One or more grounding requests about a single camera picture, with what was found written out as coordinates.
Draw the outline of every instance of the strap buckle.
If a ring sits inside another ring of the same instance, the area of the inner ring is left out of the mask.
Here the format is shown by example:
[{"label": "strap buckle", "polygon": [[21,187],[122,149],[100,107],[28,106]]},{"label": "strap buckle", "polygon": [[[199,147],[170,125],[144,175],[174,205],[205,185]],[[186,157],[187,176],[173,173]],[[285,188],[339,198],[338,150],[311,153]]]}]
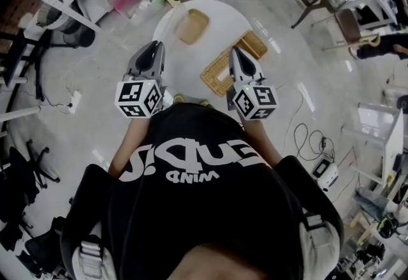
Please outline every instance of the strap buckle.
[{"label": "strap buckle", "polygon": [[102,250],[99,244],[82,241],[80,257],[80,268],[84,276],[102,279]]},{"label": "strap buckle", "polygon": [[305,217],[307,223],[306,230],[312,238],[313,246],[319,248],[330,245],[330,236],[327,232],[326,223],[321,219],[321,215],[314,215],[308,212],[305,214]]}]

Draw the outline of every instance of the electronic device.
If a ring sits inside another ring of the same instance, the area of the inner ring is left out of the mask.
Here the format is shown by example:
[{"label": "electronic device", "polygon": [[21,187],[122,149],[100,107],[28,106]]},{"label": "electronic device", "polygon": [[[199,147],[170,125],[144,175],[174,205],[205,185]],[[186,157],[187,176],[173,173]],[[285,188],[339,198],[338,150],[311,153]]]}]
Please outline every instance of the electronic device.
[{"label": "electronic device", "polygon": [[313,170],[312,176],[321,190],[327,192],[339,178],[337,165],[323,158]]}]

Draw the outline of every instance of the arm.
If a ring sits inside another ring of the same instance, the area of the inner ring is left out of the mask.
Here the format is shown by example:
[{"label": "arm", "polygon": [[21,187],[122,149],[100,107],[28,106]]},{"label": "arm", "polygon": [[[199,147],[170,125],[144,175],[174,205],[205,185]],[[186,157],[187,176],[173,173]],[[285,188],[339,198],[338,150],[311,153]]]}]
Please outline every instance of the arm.
[{"label": "arm", "polygon": [[404,48],[403,46],[399,44],[394,45],[394,51],[408,55],[408,48]]},{"label": "arm", "polygon": [[261,121],[246,121],[241,115],[240,118],[244,125],[244,130],[250,139],[250,144],[254,147],[255,151],[274,168],[282,157],[269,140]]},{"label": "arm", "polygon": [[125,137],[110,163],[108,174],[115,178],[122,175],[126,163],[145,138],[149,124],[150,119],[148,118],[132,119]]}]

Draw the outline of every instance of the white box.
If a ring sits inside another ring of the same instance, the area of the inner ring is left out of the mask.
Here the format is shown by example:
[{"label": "white box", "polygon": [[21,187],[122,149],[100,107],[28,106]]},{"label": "white box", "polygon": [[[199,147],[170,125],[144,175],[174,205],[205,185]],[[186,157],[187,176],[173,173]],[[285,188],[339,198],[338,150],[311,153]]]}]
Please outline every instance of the white box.
[{"label": "white box", "polygon": [[119,82],[115,105],[127,118],[150,118],[162,97],[155,80]]},{"label": "white box", "polygon": [[234,85],[233,102],[245,120],[266,119],[279,106],[273,86]]}]

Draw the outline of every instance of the wooden chair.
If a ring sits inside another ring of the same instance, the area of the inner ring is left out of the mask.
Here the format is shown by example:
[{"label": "wooden chair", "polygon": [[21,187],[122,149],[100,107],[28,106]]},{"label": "wooden chair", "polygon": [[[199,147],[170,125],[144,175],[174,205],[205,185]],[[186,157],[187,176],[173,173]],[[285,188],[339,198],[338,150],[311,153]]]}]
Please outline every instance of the wooden chair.
[{"label": "wooden chair", "polygon": [[339,25],[346,44],[341,44],[330,48],[324,48],[322,49],[323,51],[344,47],[359,47],[364,44],[369,44],[372,47],[376,47],[378,46],[378,44],[380,44],[381,37],[378,34],[361,36],[360,27],[357,23],[356,17],[354,16],[353,12],[350,9],[336,11],[332,16],[320,20],[319,22],[313,23],[312,27],[318,23],[329,21],[333,18]]}]

